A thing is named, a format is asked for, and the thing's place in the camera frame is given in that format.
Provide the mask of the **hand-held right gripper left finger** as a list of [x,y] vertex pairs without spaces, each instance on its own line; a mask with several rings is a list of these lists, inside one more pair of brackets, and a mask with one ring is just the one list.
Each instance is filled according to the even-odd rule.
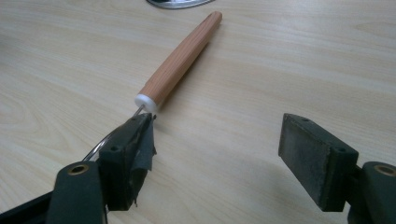
[[79,161],[58,174],[46,224],[107,224],[109,211],[127,211],[136,203],[152,158],[155,117],[128,119],[99,144],[97,159]]

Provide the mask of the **shiny metal bowl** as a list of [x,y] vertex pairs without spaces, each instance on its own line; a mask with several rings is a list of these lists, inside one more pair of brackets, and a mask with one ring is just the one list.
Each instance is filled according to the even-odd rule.
[[147,0],[147,2],[153,6],[164,9],[184,9],[198,7],[213,1],[214,0]]

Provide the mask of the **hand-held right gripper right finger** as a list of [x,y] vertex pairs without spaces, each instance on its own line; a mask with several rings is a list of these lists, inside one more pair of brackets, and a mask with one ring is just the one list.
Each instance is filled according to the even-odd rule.
[[349,204],[348,224],[396,224],[396,167],[358,166],[359,152],[314,121],[284,114],[278,156],[323,212]]

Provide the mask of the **wooden-handled metal utensil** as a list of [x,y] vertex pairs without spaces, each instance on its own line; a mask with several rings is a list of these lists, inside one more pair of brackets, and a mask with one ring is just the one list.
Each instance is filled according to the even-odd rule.
[[220,12],[214,11],[210,13],[180,42],[134,98],[138,109],[134,113],[133,118],[138,117],[143,110],[152,116],[154,115],[159,105],[205,48],[221,20],[222,14]]

